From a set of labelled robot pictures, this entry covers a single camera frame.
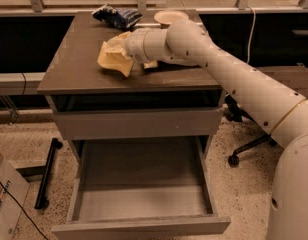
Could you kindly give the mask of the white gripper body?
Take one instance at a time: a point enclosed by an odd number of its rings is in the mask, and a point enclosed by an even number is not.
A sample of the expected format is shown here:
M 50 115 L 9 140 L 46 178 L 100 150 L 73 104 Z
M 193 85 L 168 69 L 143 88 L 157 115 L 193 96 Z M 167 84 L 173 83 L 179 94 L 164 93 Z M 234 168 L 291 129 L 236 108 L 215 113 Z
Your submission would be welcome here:
M 149 28 L 140 28 L 131 32 L 125 41 L 127 55 L 137 63 L 148 63 L 149 59 L 145 53 L 145 37 Z

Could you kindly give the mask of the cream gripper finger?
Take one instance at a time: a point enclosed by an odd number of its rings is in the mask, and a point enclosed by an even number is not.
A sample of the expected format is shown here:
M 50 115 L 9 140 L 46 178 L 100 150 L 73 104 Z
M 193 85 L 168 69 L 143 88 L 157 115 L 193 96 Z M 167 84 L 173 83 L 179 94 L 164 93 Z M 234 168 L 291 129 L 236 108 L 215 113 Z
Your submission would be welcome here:
M 110 51 L 109 55 L 115 63 L 125 64 L 133 62 L 124 49 Z
M 121 33 L 111 39 L 109 39 L 106 44 L 107 44 L 107 48 L 110 51 L 120 51 L 121 49 L 124 49 L 125 46 L 125 41 L 130 37 L 131 32 L 127 31 L 124 33 Z

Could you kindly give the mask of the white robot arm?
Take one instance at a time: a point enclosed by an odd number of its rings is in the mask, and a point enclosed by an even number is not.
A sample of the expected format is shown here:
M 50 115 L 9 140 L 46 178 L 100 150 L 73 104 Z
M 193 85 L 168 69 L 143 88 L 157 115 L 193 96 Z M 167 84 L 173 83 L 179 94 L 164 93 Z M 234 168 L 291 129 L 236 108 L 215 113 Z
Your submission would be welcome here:
M 166 29 L 125 32 L 103 47 L 106 66 L 124 74 L 130 63 L 198 65 L 284 148 L 273 180 L 267 240 L 308 240 L 308 99 L 213 43 L 191 20 Z

